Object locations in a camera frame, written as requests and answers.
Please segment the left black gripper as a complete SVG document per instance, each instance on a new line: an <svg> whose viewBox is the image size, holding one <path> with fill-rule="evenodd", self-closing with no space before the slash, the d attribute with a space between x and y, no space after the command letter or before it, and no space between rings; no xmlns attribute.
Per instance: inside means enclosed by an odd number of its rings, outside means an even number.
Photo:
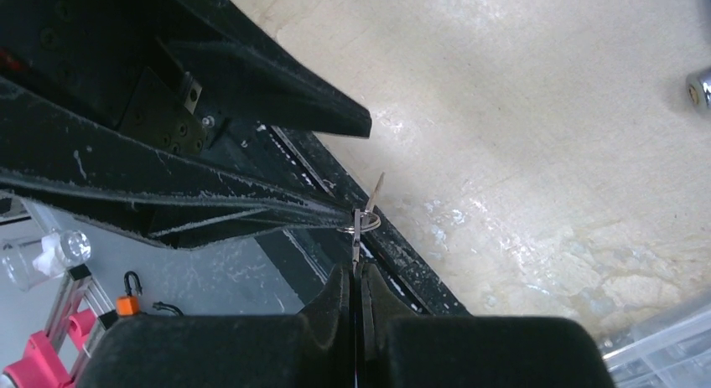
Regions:
<svg viewBox="0 0 711 388"><path fill-rule="evenodd" d="M204 16L204 0L1 0L1 190L176 249L345 215L176 156L207 153L221 130L177 49L219 38Z"/></svg>

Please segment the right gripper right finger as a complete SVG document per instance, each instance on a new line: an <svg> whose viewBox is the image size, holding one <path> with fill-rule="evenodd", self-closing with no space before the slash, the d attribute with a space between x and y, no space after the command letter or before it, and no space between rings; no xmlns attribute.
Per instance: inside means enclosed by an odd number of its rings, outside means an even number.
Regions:
<svg viewBox="0 0 711 388"><path fill-rule="evenodd" d="M408 387L423 356L422 319L376 266L355 268L355 377L359 387Z"/></svg>

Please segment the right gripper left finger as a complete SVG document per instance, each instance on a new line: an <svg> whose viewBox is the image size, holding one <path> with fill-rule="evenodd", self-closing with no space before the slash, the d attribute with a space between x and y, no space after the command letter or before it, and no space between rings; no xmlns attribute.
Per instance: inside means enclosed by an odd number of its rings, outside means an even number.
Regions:
<svg viewBox="0 0 711 388"><path fill-rule="evenodd" d="M299 313L304 321L300 381L307 387L353 387L356 332L352 269L334 266L320 293Z"/></svg>

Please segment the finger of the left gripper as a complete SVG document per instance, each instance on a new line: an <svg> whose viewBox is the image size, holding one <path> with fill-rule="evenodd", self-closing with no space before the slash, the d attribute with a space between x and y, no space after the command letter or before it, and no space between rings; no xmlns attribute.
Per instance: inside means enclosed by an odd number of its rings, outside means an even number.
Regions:
<svg viewBox="0 0 711 388"><path fill-rule="evenodd" d="M231 0L157 0L161 34L217 104L242 119L347 137L370 112L299 63Z"/></svg>

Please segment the pair of silver keys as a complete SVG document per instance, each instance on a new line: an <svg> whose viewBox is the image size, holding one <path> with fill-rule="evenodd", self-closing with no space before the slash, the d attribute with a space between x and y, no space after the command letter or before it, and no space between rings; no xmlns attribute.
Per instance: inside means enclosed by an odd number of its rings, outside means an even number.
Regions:
<svg viewBox="0 0 711 388"><path fill-rule="evenodd" d="M338 228L341 233L351 235L351 255L353 271L356 270L361 259L361 237L366 232L375 230L381 225L381 218L375 212L376 201L384 184L385 173L382 172L375 188L371 191L369 199L363 209L352 211L353 223L350 226Z"/></svg>

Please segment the blue cable lock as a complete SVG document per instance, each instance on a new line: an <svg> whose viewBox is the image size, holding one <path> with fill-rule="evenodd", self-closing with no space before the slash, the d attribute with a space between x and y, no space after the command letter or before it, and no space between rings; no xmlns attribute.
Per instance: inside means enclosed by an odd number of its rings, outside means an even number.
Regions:
<svg viewBox="0 0 711 388"><path fill-rule="evenodd" d="M686 91L694 110L710 116L710 67L697 70L686 77Z"/></svg>

